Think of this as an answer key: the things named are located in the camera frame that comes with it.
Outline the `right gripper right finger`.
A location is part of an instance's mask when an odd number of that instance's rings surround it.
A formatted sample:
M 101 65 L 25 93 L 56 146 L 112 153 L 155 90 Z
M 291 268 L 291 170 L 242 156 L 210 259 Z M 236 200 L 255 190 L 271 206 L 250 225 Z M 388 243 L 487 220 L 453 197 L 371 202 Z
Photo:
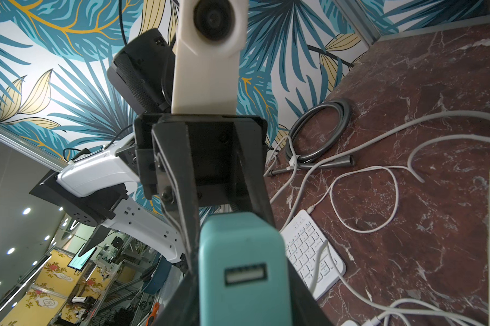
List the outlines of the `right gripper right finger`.
M 293 325 L 332 325 L 332 322 L 319 307 L 318 302 L 313 298 L 292 263 L 287 261 L 287 264 Z

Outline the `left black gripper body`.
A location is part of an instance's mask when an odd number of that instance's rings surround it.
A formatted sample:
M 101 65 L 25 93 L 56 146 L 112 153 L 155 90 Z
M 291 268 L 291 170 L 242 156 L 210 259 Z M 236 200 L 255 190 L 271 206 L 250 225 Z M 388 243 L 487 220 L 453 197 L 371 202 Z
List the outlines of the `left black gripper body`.
M 255 115 L 173 115 L 147 113 L 134 121 L 136 168 L 146 199 L 163 196 L 169 186 L 164 163 L 153 138 L 153 127 L 160 122 L 184 122 L 188 127 L 191 156 L 196 179 L 198 204 L 231 205 L 233 123 L 238 118 L 260 118 Z

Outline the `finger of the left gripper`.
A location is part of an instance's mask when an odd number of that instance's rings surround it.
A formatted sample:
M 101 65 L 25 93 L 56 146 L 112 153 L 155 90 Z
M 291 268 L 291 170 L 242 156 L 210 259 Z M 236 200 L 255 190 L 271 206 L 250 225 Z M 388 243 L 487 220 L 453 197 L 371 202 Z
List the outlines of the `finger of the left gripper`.
M 231 182 L 231 208 L 251 212 L 275 226 L 264 180 L 268 123 L 263 118 L 238 118 L 233 123 L 235 166 Z
M 189 270 L 197 273 L 200 218 L 188 127 L 184 122 L 160 122 L 153 127 L 153 138 L 174 193 L 167 212 L 181 223 Z

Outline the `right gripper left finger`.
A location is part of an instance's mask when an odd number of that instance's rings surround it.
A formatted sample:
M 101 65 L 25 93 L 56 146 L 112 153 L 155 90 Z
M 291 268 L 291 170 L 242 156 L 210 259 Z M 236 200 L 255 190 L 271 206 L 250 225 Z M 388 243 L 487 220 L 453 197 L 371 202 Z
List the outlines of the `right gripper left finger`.
M 151 325 L 199 325 L 198 277 L 172 268 L 159 293 L 160 308 Z

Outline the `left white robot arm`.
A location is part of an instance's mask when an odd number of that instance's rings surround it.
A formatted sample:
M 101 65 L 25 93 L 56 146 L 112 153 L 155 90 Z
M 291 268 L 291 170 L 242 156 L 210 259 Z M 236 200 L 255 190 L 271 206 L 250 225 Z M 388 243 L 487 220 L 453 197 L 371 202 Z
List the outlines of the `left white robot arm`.
M 132 134 L 50 171 L 32 194 L 94 227 L 86 251 L 117 230 L 195 274 L 200 208 L 229 205 L 273 223 L 267 131 L 255 115 L 142 114 Z

